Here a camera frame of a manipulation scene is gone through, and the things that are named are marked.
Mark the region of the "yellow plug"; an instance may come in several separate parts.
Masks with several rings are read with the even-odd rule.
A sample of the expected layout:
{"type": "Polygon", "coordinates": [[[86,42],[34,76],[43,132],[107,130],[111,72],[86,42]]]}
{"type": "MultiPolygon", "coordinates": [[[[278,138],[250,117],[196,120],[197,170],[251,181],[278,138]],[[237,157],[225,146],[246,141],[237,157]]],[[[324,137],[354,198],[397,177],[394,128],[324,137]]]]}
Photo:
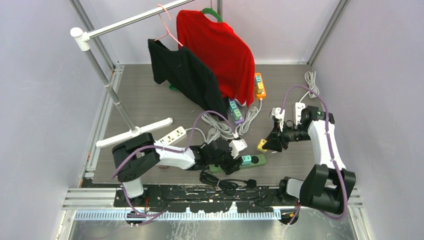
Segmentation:
{"type": "Polygon", "coordinates": [[[258,151],[261,151],[263,153],[267,152],[268,150],[264,148],[264,145],[267,143],[267,140],[261,139],[256,147],[258,151]]]}

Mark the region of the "teal plug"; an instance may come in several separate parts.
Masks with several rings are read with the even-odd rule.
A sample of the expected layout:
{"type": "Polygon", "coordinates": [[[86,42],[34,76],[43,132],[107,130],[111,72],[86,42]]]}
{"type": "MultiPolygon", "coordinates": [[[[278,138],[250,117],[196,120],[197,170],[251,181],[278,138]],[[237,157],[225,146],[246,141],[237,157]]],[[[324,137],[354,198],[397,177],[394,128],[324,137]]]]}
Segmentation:
{"type": "Polygon", "coordinates": [[[242,166],[248,166],[252,164],[252,156],[251,155],[244,155],[241,157],[241,165],[242,166]]]}

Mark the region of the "green power strip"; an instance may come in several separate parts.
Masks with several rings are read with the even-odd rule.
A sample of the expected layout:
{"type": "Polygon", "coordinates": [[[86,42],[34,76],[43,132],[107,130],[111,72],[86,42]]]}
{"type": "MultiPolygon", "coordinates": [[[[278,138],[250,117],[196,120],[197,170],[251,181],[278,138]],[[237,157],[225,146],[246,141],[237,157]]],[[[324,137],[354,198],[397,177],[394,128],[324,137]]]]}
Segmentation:
{"type": "MultiPolygon", "coordinates": [[[[266,157],[263,154],[251,155],[251,158],[252,164],[245,166],[241,165],[240,170],[263,167],[267,163],[266,157]]],[[[220,167],[215,167],[215,164],[210,164],[209,170],[212,174],[224,173],[220,167]]]]}

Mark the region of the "white power strip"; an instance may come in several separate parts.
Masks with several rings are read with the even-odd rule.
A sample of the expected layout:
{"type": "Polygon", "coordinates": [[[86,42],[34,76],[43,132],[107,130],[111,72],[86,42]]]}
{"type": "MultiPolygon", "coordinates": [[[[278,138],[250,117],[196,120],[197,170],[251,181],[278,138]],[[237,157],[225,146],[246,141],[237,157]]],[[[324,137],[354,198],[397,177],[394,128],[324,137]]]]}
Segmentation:
{"type": "Polygon", "coordinates": [[[179,126],[167,135],[163,136],[156,142],[162,145],[172,146],[185,138],[187,136],[187,131],[184,127],[179,126]]]}
{"type": "Polygon", "coordinates": [[[296,125],[301,123],[302,110],[306,108],[306,105],[303,102],[296,102],[293,106],[293,122],[296,125]]]}

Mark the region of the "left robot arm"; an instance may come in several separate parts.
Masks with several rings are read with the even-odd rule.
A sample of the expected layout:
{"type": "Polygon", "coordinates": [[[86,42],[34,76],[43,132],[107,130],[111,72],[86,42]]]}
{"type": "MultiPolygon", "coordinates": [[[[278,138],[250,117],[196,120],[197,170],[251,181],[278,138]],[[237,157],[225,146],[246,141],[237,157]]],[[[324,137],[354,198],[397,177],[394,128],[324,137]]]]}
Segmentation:
{"type": "Polygon", "coordinates": [[[188,147],[170,146],[155,141],[152,134],[146,132],[113,147],[115,171],[112,177],[123,185],[126,200],[138,207],[146,200],[142,175],[151,168],[168,166],[198,171],[213,165],[230,175],[240,169],[240,153],[246,148],[246,141],[239,137],[217,138],[210,143],[188,147]]]}

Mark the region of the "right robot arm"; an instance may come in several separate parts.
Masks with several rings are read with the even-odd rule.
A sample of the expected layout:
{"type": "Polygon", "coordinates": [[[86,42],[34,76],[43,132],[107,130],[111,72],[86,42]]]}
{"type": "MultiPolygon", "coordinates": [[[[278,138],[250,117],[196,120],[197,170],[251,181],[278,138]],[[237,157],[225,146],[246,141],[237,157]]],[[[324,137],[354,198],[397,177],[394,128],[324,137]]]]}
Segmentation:
{"type": "Polygon", "coordinates": [[[289,143],[311,141],[315,161],[304,180],[285,177],[281,181],[277,192],[279,202],[288,206],[298,200],[301,206],[342,215],[356,184],[356,175],[348,171],[341,160],[333,114],[308,105],[301,110],[297,126],[287,126],[285,111],[279,107],[273,108],[270,116],[273,128],[262,148],[282,152],[288,149],[289,143]]]}

